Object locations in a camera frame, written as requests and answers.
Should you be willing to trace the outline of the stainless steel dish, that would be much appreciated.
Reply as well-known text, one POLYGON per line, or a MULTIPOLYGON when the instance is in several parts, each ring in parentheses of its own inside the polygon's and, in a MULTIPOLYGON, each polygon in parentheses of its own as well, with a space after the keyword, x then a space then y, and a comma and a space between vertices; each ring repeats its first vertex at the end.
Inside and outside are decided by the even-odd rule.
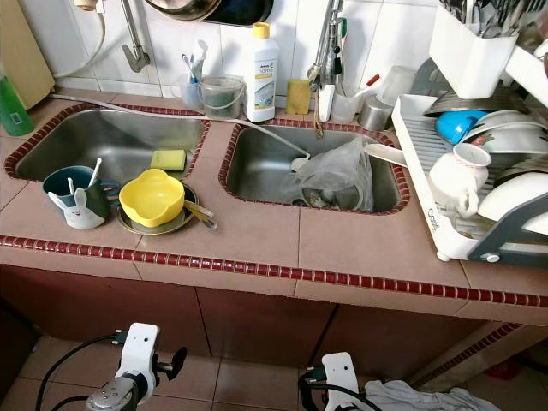
MULTIPOLYGON (((191 223, 193 219, 195 219, 195 215, 193 215, 192 212, 190 212, 188 208, 183 205, 181 207, 180 214, 177 214, 175 219, 172 219, 169 222, 164 222, 157 227, 146 227, 144 226, 144 224, 133 222, 133 220, 129 218, 129 215, 126 214, 124 206, 121 205, 121 194, 125 191, 128 185, 130 185, 129 182, 120 187, 120 204, 118 204, 116 207, 118 218, 120 218, 120 224, 122 225, 122 227, 126 228, 126 230, 132 231, 134 232, 134 234, 141 235, 167 235, 172 234, 172 232, 179 231, 185 226, 188 226, 188 224, 191 223)), ((196 194, 194 194, 192 189, 185 187, 181 189, 167 187, 167 189, 169 196, 171 196, 172 194, 176 194, 176 192, 180 192, 183 193, 183 199, 187 200, 188 202, 193 202, 193 200, 197 199, 197 196, 196 194)), ((153 191, 158 191, 154 194, 150 193, 153 197, 162 197, 159 192, 162 191, 162 189, 154 188, 153 191)))

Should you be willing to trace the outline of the metal spoon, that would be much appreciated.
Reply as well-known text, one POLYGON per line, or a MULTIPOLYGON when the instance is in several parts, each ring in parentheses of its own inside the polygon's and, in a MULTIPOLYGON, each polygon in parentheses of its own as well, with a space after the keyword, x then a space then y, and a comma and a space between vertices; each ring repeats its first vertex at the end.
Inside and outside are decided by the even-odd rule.
POLYGON ((212 214, 209 209, 206 209, 195 202, 191 202, 191 200, 185 200, 184 206, 188 209, 188 211, 192 212, 192 214, 195 215, 196 218, 199 219, 199 221, 203 223, 209 231, 214 231, 217 229, 214 214, 212 214))

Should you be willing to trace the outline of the yellow plastic bowl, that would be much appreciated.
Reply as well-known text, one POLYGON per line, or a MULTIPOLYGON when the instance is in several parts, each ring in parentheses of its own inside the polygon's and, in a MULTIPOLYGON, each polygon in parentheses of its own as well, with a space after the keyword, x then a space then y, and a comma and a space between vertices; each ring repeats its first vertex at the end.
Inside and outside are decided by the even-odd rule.
POLYGON ((148 169, 122 185, 120 204, 132 222, 156 228, 182 214, 187 188, 161 169, 148 169))

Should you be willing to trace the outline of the white rabbit cup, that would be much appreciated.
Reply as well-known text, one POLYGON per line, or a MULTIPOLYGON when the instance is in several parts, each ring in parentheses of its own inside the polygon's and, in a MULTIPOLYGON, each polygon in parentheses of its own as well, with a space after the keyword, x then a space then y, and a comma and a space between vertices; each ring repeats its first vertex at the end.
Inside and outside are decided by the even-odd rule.
POLYGON ((105 223, 105 219, 86 207, 87 196, 84 188, 76 188, 74 190, 74 205, 68 206, 59 199, 55 193, 47 193, 51 202, 54 203, 60 211, 63 212, 65 222, 68 227, 74 229, 94 229, 105 223))

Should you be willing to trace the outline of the white plastic spoon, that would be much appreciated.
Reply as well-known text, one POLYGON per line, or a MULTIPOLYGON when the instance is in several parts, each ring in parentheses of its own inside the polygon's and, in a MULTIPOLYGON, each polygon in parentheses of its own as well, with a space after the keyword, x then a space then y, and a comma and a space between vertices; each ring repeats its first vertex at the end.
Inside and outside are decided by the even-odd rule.
POLYGON ((95 159, 95 165, 92 168, 92 173, 89 177, 89 181, 87 181, 87 185, 86 185, 87 188, 90 188, 92 187, 92 185, 97 183, 99 167, 101 167, 101 164, 102 164, 102 158, 95 159))

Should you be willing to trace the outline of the teal ceramic mug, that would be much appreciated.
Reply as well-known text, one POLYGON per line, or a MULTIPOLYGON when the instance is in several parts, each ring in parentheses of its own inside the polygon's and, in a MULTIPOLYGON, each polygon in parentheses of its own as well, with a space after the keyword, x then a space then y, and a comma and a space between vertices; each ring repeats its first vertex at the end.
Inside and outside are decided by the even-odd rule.
POLYGON ((67 177, 72 177, 74 181, 74 188, 84 188, 87 196, 86 207, 92 209, 95 214, 109 219, 112 211, 110 210, 109 200, 107 199, 107 193, 104 189, 105 182, 109 179, 99 176, 98 180, 92 187, 87 188, 87 181, 92 173, 92 168, 85 165, 71 165, 54 171, 50 176, 47 176, 43 180, 42 188, 45 193, 55 193, 60 200, 67 206, 74 206, 74 197, 69 194, 69 188, 67 184, 67 177))

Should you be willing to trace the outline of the brown cabinet door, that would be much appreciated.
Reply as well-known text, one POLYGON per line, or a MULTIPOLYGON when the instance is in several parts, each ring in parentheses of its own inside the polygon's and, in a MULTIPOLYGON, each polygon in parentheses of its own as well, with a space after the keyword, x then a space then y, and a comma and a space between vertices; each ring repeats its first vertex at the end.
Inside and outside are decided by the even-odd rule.
POLYGON ((66 271, 0 267, 1 299, 44 333, 86 341, 131 324, 159 326, 158 348, 209 356, 194 287, 66 271))
POLYGON ((196 289, 212 355, 277 366, 313 359, 336 310, 329 302, 220 289, 196 289))
POLYGON ((458 343, 469 337, 478 339, 479 332, 502 325, 443 314, 340 305, 321 333, 312 363, 318 366, 325 354, 346 352, 359 378, 412 381, 416 373, 458 343))

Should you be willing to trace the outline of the yellow green dish sponge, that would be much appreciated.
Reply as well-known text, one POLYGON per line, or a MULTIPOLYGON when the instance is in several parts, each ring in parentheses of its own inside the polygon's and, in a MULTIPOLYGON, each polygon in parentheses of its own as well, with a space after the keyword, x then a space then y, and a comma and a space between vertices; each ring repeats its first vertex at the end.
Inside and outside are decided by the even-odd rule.
POLYGON ((188 167, 187 150, 154 150, 150 158, 150 169, 185 171, 188 167))

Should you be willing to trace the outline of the stainless steel sink basin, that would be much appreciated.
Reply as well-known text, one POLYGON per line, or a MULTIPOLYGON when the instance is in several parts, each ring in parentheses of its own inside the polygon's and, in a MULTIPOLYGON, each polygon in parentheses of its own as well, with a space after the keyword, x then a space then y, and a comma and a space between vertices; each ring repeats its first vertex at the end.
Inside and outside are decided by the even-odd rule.
POLYGON ((61 168, 93 167, 102 159, 102 177, 126 182, 152 167, 154 152, 184 150, 183 169, 168 172, 183 179, 193 168, 209 126, 211 122, 204 120, 169 120, 78 104, 40 126, 4 159, 3 167, 15 179, 40 181, 61 168))
MULTIPOLYGON (((369 132, 356 125, 324 125, 324 137, 316 135, 311 122, 302 120, 270 120, 262 125, 305 149, 313 156, 336 149, 356 137, 367 142, 395 148, 395 136, 383 132, 369 132)), ((285 197, 282 183, 291 175, 290 162, 299 157, 296 150, 281 141, 246 126, 236 126, 229 141, 227 157, 219 171, 219 181, 227 192, 239 200, 289 205, 293 197, 285 197)), ((412 188, 408 184, 406 168, 381 159, 371 159, 373 208, 369 215, 396 214, 410 202, 412 188)))

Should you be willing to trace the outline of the green dish soap bottle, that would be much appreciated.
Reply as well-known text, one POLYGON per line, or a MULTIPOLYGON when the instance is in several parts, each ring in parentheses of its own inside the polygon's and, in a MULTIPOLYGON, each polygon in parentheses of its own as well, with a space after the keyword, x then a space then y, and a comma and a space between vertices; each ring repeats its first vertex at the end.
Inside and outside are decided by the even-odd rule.
POLYGON ((1 77, 0 80, 0 114, 1 125, 7 134, 23 136, 23 134, 30 134, 34 129, 30 115, 5 77, 1 77))

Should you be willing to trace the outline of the blue white toothbrush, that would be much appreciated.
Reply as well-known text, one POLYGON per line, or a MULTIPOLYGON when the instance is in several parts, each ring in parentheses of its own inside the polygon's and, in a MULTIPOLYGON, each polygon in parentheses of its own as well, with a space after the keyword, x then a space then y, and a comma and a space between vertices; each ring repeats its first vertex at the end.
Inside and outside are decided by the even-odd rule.
POLYGON ((204 63, 207 58, 208 44, 203 39, 196 39, 191 54, 183 52, 181 58, 187 65, 187 79, 189 85, 197 85, 203 78, 204 63))

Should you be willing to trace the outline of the thin white tube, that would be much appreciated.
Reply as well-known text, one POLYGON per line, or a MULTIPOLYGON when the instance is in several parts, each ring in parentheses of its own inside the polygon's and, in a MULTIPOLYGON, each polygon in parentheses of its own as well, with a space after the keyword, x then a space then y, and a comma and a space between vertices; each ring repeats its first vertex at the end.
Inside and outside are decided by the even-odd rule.
POLYGON ((101 10, 98 10, 94 12, 94 15, 98 23, 98 39, 97 39, 97 43, 95 43, 94 50, 90 52, 90 55, 87 56, 87 59, 85 60, 84 63, 82 63, 81 66, 79 66, 78 68, 68 70, 66 72, 60 72, 60 74, 58 74, 57 72, 52 72, 51 74, 52 78, 59 79, 59 78, 71 77, 71 75, 78 74, 78 72, 89 69, 90 67, 94 65, 95 59, 97 59, 99 51, 102 50, 105 34, 107 32, 104 12, 102 12, 101 10))

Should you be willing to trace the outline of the chrome gooseneck faucet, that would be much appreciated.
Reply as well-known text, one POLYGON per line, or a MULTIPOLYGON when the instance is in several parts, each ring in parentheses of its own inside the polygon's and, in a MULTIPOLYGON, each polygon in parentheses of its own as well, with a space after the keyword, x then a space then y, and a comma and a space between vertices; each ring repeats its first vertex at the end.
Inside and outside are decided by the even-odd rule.
POLYGON ((344 0, 329 0, 326 4, 324 30, 320 34, 316 58, 308 70, 310 89, 313 92, 318 92, 324 86, 342 86, 344 23, 340 13, 343 4, 344 0))

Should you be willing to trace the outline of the hanging black pan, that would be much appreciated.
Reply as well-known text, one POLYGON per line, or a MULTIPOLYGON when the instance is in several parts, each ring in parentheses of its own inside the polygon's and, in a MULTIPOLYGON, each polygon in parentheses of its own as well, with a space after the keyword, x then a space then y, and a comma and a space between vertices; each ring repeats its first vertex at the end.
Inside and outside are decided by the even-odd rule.
POLYGON ((220 0, 205 22, 251 27, 266 22, 274 7, 274 0, 220 0))

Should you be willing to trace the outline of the white cutlery holder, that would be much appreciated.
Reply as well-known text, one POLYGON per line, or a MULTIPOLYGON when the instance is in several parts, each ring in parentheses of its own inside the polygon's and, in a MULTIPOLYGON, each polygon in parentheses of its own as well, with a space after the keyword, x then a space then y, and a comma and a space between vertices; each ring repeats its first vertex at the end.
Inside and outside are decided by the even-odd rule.
POLYGON ((489 98, 508 65, 517 39, 517 36, 478 38, 438 5, 428 54, 458 97, 489 98))

